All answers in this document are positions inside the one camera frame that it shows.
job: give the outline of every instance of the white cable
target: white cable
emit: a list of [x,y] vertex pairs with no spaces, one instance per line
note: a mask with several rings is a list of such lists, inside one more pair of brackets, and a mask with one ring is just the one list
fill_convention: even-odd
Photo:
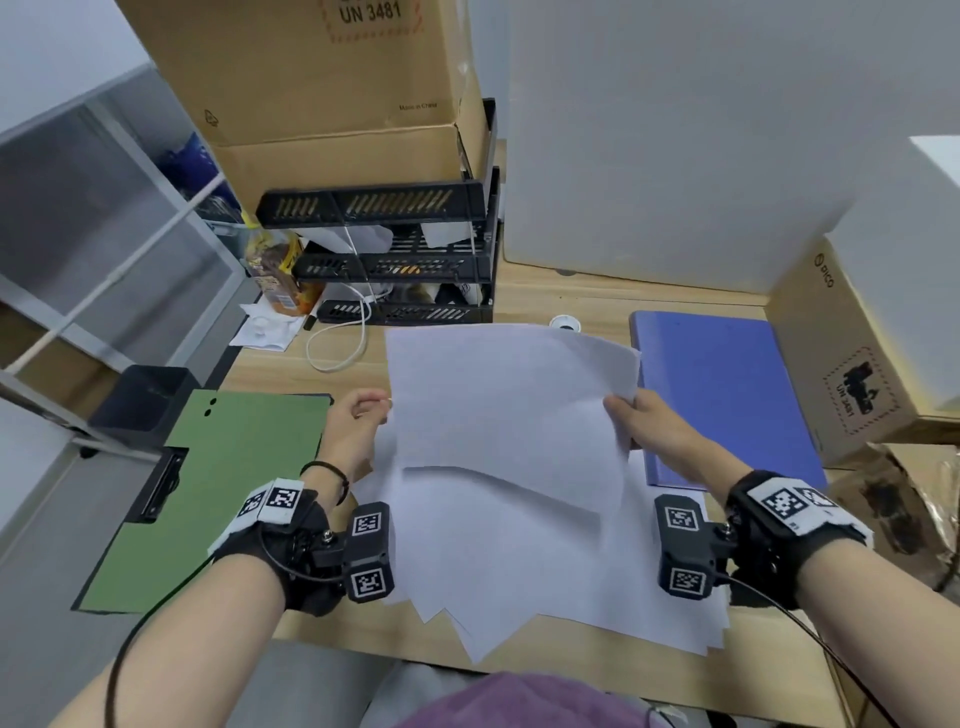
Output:
[[[347,233],[347,242],[350,244],[350,247],[353,249],[353,254],[356,255],[357,260],[359,261],[360,254],[357,253],[356,246],[353,245],[353,238],[350,237],[349,228],[344,226],[344,231]],[[310,363],[311,367],[316,369],[318,372],[322,372],[324,374],[333,374],[334,372],[341,372],[344,369],[346,369],[348,366],[350,366],[350,364],[352,364],[361,356],[363,356],[364,352],[367,350],[367,322],[370,320],[371,316],[373,315],[372,304],[376,302],[378,298],[381,298],[382,296],[386,296],[389,293],[389,291],[387,291],[386,293],[382,293],[379,296],[375,295],[373,293],[373,286],[370,284],[369,280],[367,281],[367,287],[370,289],[370,294],[367,296],[364,296],[362,293],[360,293],[360,291],[358,291],[356,288],[354,288],[352,285],[349,285],[348,283],[343,283],[342,285],[344,285],[346,288],[348,288],[350,291],[356,294],[356,297],[360,300],[360,321],[344,321],[342,324],[331,324],[328,327],[321,328],[319,331],[314,331],[313,334],[310,336],[310,338],[306,340],[306,348],[304,350],[304,353],[306,354],[306,360]],[[353,350],[353,353],[350,356],[348,356],[346,359],[344,359],[342,362],[340,362],[339,364],[335,364],[332,367],[318,366],[317,362],[315,362],[313,360],[313,357],[310,356],[310,345],[313,343],[313,340],[317,338],[319,334],[322,334],[324,331],[330,331],[334,328],[351,327],[351,326],[355,326],[356,324],[360,325],[360,343],[357,345],[357,348]]]

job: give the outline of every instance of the cardboard box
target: cardboard box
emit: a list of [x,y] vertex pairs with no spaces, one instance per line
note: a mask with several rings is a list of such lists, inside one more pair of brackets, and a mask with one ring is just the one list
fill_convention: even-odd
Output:
[[960,457],[951,445],[887,443],[828,494],[874,531],[876,552],[960,603],[957,547]]
[[960,444],[960,414],[913,383],[826,239],[778,283],[766,315],[825,465],[869,461],[871,442]]
[[366,184],[484,179],[492,143],[476,75],[457,117],[433,127],[344,133],[211,149],[240,204],[256,211],[264,192]]
[[463,0],[117,0],[204,138],[255,144],[449,125]]

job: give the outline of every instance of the desk surface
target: desk surface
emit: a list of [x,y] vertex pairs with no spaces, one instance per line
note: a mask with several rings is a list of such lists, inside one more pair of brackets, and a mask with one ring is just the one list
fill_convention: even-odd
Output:
[[[547,324],[560,313],[576,316],[585,333],[630,346],[628,316],[639,309],[763,318],[765,297],[641,283],[514,265],[497,274],[494,319]],[[301,333],[284,353],[243,350],[223,388],[252,392],[328,392],[334,398],[359,386],[389,388],[382,328],[372,328],[363,358],[333,375],[315,372]],[[356,347],[359,331],[323,334],[311,353],[331,365]],[[348,503],[334,512],[342,527]],[[420,622],[409,603],[360,606],[344,600],[328,617],[288,612],[275,637],[483,671],[549,671],[605,691],[677,705],[709,708],[820,728],[846,726],[843,704],[824,653],[773,609],[731,607],[725,649],[707,657],[626,637],[565,619],[536,617],[473,666],[453,627],[440,614]]]

